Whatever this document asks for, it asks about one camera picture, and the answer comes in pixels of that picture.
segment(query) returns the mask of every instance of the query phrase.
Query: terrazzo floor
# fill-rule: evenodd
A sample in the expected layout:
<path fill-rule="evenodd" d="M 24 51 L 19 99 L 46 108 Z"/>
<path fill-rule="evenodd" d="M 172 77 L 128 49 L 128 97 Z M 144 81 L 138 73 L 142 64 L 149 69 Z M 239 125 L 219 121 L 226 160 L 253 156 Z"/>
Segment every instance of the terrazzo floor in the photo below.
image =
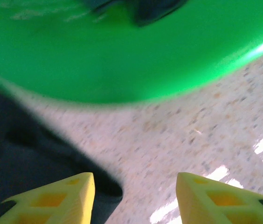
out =
<path fill-rule="evenodd" d="M 123 183 L 107 224 L 181 224 L 178 172 L 263 194 L 263 57 L 159 104 L 89 108 L 26 93 L 19 100 Z"/>

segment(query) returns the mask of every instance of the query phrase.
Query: dark fabric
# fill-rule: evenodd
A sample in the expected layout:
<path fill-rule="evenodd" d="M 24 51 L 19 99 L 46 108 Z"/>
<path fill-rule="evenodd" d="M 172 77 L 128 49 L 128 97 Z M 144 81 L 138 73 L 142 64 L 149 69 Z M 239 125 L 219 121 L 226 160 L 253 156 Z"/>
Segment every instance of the dark fabric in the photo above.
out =
<path fill-rule="evenodd" d="M 0 95 L 0 202 L 82 172 L 94 174 L 91 224 L 103 224 L 122 200 L 120 184 L 16 102 Z"/>

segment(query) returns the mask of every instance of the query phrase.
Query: yellow foam object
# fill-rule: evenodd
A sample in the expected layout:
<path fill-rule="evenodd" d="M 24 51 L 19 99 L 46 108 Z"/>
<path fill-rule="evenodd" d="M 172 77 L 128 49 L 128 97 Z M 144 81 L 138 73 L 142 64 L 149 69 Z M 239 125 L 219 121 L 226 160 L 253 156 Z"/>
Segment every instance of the yellow foam object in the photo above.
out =
<path fill-rule="evenodd" d="M 81 173 L 6 201 L 17 204 L 0 224 L 90 224 L 95 186 L 92 173 Z"/>
<path fill-rule="evenodd" d="M 263 224 L 263 195 L 190 173 L 179 173 L 176 195 L 183 224 Z"/>

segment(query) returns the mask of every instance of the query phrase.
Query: tile floor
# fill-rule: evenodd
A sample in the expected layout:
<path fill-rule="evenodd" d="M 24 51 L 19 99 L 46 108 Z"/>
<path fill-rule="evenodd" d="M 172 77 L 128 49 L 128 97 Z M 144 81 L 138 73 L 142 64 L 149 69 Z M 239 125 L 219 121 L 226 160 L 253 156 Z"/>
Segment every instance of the tile floor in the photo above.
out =
<path fill-rule="evenodd" d="M 263 194 L 263 57 L 159 104 L 93 109 L 20 96 L 124 184 L 107 224 L 181 224 L 178 172 Z"/>

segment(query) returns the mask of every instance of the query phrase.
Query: green plastic object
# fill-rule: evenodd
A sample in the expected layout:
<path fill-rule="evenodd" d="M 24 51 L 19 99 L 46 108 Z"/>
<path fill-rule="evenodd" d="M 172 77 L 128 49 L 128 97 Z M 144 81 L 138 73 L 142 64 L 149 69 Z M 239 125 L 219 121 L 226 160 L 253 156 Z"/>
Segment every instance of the green plastic object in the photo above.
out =
<path fill-rule="evenodd" d="M 69 101 L 122 103 L 185 92 L 263 54 L 263 0 L 189 0 L 139 28 L 125 6 L 0 0 L 0 76 Z"/>

